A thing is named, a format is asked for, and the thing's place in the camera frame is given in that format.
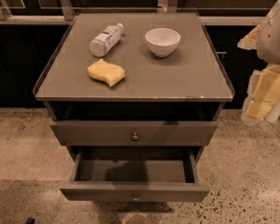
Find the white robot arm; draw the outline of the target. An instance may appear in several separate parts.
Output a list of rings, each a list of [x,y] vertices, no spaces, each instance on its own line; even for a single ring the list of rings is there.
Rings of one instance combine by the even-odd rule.
[[[280,117],[280,0],[237,47],[254,49],[268,64],[261,71],[254,70],[249,79],[241,120],[247,126],[263,120],[273,123]]]

